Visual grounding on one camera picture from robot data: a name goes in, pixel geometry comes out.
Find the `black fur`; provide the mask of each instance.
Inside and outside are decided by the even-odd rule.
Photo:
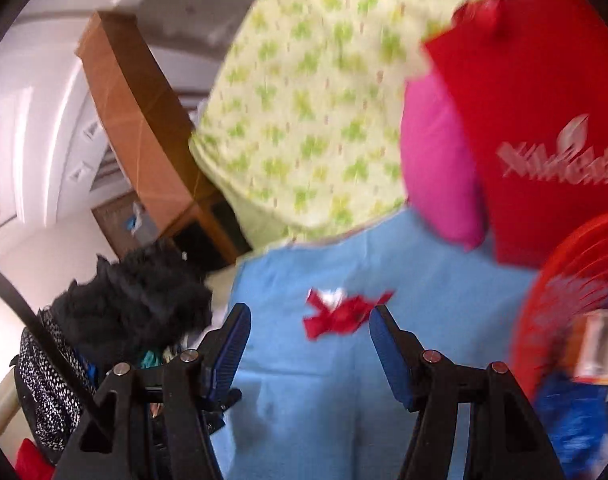
[[[210,325],[203,275],[167,242],[132,251],[111,265],[98,256],[97,275],[71,283],[51,311],[65,338],[100,369],[137,365],[191,330]]]

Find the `white logo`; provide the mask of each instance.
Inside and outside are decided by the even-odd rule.
[[[572,119],[557,137],[557,154],[548,156],[543,144],[528,147],[521,142],[516,147],[502,142],[497,155],[505,163],[504,177],[511,173],[530,180],[569,184],[608,184],[608,147],[595,158],[591,146],[581,152],[588,137],[588,114]]]

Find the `red object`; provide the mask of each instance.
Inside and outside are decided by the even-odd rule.
[[[25,438],[17,451],[15,472],[20,480],[50,480],[55,468],[44,460],[35,444]]]
[[[464,125],[500,262],[540,266],[608,211],[608,29],[586,0],[486,0],[427,43]]]
[[[562,355],[577,314],[608,306],[608,214],[587,222],[546,262],[520,314],[511,371],[529,399]]]
[[[306,303],[317,309],[318,314],[316,316],[304,318],[306,337],[310,340],[314,340],[325,333],[353,333],[361,325],[366,323],[370,311],[373,310],[375,306],[385,304],[392,296],[392,292],[386,292],[375,301],[368,300],[363,296],[351,296],[341,301],[340,304],[332,310],[321,300],[318,292],[315,289],[311,289],[306,298]]]

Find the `blue bed sheet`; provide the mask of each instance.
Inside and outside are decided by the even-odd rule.
[[[393,399],[367,325],[306,339],[310,288],[370,298],[394,290],[388,307],[402,329],[455,363],[485,367],[507,359],[533,276],[495,263],[490,243],[465,253],[440,241],[412,210],[331,246],[244,262],[230,304],[248,304],[253,325],[235,379],[244,398],[218,437],[228,438],[218,450],[227,478],[397,478],[415,416]],[[468,417],[460,407],[452,479],[462,478]]]

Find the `black cable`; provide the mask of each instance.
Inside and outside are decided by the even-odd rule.
[[[42,348],[46,356],[49,358],[55,370],[59,372],[62,378],[68,384],[68,387],[73,391],[84,406],[84,409],[89,413],[95,421],[101,432],[109,440],[113,439],[113,425],[109,419],[95,404],[93,396],[79,382],[75,372],[60,353],[53,341],[50,333],[44,328],[37,316],[31,310],[31,307],[26,303],[26,300],[17,291],[11,282],[9,282],[4,274],[0,272],[0,298],[11,308],[17,317],[22,320],[27,329],[33,335],[37,344]]]

